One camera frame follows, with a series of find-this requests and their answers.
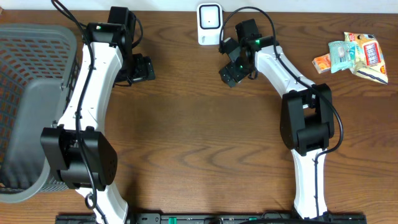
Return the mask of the orange tissue pack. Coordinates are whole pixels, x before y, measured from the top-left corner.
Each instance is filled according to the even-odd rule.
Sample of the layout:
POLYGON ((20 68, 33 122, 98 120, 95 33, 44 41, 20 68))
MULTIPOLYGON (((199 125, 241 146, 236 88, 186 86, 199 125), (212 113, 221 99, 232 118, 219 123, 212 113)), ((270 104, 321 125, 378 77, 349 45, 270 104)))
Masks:
POLYGON ((319 74, 330 71, 331 69, 330 54, 325 54, 316 57, 313 59, 312 63, 319 74))

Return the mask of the teal wrapper pack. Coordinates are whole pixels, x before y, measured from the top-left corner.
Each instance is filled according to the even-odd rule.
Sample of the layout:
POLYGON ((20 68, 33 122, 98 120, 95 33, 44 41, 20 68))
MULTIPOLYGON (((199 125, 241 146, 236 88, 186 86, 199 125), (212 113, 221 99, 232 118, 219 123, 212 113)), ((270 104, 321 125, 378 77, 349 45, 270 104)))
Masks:
POLYGON ((330 49, 331 73, 350 69, 354 66, 356 44, 354 42, 334 41, 328 44, 330 49))

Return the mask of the yellow snack bag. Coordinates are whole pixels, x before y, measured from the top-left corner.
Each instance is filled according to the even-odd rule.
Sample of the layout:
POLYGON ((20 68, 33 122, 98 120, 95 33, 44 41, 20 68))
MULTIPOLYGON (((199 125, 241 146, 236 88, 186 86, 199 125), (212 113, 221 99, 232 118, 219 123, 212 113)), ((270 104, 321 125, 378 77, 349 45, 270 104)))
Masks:
POLYGON ((388 84, 386 63, 381 47, 373 34, 344 32, 345 41, 355 44, 353 75, 384 85, 388 84))

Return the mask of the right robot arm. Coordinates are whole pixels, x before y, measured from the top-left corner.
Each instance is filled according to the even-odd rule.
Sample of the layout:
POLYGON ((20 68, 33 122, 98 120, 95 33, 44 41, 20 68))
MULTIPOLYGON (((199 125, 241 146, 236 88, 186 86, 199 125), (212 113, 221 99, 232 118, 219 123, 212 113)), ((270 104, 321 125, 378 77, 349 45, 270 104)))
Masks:
POLYGON ((222 54, 230 61, 219 73, 234 87, 244 78, 262 73, 282 98, 280 135, 292 153, 295 167, 294 209, 301 219, 323 218, 323 170, 329 140, 334 135, 331 90, 303 76, 284 55, 272 36, 259 33, 254 19, 236 24, 236 39, 222 41, 222 54))

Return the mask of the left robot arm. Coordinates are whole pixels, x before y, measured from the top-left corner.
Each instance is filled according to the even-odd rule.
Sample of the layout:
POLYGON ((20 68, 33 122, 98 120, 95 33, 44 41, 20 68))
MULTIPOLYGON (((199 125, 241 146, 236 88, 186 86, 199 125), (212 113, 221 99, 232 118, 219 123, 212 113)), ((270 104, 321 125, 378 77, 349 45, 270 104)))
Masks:
POLYGON ((113 6, 107 22, 80 28, 83 61, 72 98, 56 127, 44 128, 40 137, 51 174, 84 197, 95 223, 136 222, 114 181, 118 156, 104 125, 115 84, 155 78, 150 57, 132 52, 140 23, 128 8, 113 6))

